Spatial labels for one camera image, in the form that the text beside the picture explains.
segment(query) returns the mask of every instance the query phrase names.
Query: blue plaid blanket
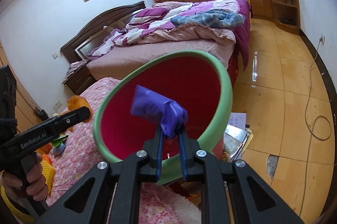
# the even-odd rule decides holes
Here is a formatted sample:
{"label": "blue plaid blanket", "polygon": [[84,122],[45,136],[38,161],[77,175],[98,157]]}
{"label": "blue plaid blanket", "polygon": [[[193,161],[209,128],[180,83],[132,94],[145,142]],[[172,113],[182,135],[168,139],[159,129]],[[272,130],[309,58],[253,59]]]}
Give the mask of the blue plaid blanket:
{"label": "blue plaid blanket", "polygon": [[176,27],[193,22],[210,28],[232,29],[242,25],[245,19],[245,16],[229,10],[211,9],[191,16],[176,16],[171,22]]}

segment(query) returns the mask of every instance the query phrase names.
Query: wooden headboard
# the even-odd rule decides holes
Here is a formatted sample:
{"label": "wooden headboard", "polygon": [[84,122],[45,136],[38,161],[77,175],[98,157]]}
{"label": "wooden headboard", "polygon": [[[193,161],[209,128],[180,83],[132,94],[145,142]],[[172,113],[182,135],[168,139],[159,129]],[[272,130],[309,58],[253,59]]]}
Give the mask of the wooden headboard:
{"label": "wooden headboard", "polygon": [[61,47],[69,63],[85,59],[93,48],[100,46],[109,35],[109,28],[124,29],[126,24],[142,9],[144,1],[133,5],[119,6],[101,13],[83,27],[80,32]]}

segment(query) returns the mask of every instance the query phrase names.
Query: pink bedsheet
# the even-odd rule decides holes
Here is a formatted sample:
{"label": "pink bedsheet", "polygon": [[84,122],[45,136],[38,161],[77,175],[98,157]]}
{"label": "pink bedsheet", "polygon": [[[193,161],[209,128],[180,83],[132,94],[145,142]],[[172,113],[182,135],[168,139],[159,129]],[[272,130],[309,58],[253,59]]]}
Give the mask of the pink bedsheet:
{"label": "pink bedsheet", "polygon": [[198,39],[115,46],[108,54],[91,61],[88,68],[96,80],[104,77],[123,79],[142,65],[168,53],[181,50],[200,50],[214,55],[227,68],[235,44],[223,46],[215,41]]}
{"label": "pink bedsheet", "polygon": [[[49,154],[56,169],[53,189],[47,198],[49,206],[54,204],[75,182],[102,160],[93,139],[95,113],[104,97],[119,83],[113,78],[104,78],[83,92],[93,110],[88,123],[74,126],[68,132],[65,151],[58,156]],[[142,185],[139,208],[140,224],[201,224],[201,212],[183,196],[155,184]]]}

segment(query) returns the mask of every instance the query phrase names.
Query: pink fluffy blanket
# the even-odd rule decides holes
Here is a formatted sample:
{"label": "pink fluffy blanket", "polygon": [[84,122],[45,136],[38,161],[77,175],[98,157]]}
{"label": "pink fluffy blanket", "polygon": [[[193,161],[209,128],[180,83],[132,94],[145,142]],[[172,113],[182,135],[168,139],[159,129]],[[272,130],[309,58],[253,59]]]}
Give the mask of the pink fluffy blanket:
{"label": "pink fluffy blanket", "polygon": [[[105,96],[119,83],[104,78],[89,87],[83,96],[95,114]],[[92,135],[94,118],[88,123],[74,126],[68,132],[65,151],[59,156],[49,154],[56,169],[53,189],[47,198],[54,204],[69,188],[98,162],[104,160],[97,150]],[[140,224],[199,224],[201,212],[184,197],[163,186],[143,184],[139,208]]]}

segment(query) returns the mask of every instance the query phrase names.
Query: wooden baseboard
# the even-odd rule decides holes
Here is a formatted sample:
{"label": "wooden baseboard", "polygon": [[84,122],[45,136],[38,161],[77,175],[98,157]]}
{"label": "wooden baseboard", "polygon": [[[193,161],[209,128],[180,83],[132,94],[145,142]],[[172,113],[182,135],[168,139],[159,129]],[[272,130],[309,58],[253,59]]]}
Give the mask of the wooden baseboard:
{"label": "wooden baseboard", "polygon": [[[307,38],[307,36],[304,34],[302,30],[300,30],[300,36],[309,49],[312,57],[314,58],[316,55],[316,48],[310,40]],[[322,79],[326,88],[326,91],[328,93],[330,105],[331,105],[331,112],[332,116],[337,116],[337,92],[335,89],[335,86],[332,82],[331,76],[329,75],[329,72],[319,54],[317,54],[316,57],[316,64],[317,67],[322,75]],[[333,124],[334,126],[334,133],[335,133],[335,147],[337,147],[337,126]],[[334,161],[334,170],[332,174],[332,180],[331,185],[329,189],[328,196],[326,198],[326,202],[322,211],[322,215],[320,220],[317,222],[319,224],[329,224],[329,223],[336,223],[337,219],[337,154],[335,153],[335,161]]]}

